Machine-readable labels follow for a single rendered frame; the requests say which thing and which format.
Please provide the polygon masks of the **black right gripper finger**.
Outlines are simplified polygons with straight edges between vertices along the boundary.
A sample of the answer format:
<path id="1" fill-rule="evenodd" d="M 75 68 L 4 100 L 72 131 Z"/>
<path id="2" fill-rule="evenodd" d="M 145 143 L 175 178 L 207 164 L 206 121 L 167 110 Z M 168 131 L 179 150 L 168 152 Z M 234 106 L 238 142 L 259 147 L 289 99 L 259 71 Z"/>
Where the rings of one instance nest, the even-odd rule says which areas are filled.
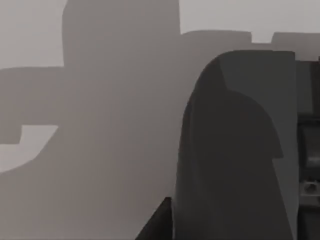
<path id="1" fill-rule="evenodd" d="M 171 197 L 163 199 L 135 240 L 173 240 Z"/>

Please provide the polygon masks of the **large dark grey rounded block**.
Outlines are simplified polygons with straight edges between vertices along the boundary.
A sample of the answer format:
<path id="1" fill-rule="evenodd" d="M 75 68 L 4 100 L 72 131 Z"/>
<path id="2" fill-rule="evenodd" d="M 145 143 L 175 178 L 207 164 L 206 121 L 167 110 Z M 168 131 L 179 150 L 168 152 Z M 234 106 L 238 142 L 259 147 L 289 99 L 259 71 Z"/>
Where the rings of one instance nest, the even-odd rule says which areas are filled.
<path id="1" fill-rule="evenodd" d="M 291 51 L 233 50 L 201 71 L 181 126 L 175 240 L 296 240 L 275 163 L 296 133 Z"/>

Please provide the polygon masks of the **dark grey machine part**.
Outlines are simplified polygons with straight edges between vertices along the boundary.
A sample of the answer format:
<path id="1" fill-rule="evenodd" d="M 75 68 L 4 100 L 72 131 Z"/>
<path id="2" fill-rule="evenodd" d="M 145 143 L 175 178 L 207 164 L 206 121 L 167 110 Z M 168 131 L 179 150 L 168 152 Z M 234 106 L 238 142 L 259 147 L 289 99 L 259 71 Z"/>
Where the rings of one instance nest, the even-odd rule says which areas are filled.
<path id="1" fill-rule="evenodd" d="M 299 102 L 311 110 L 298 114 L 299 208 L 297 240 L 320 240 L 320 57 L 297 62 L 298 83 L 307 93 Z"/>

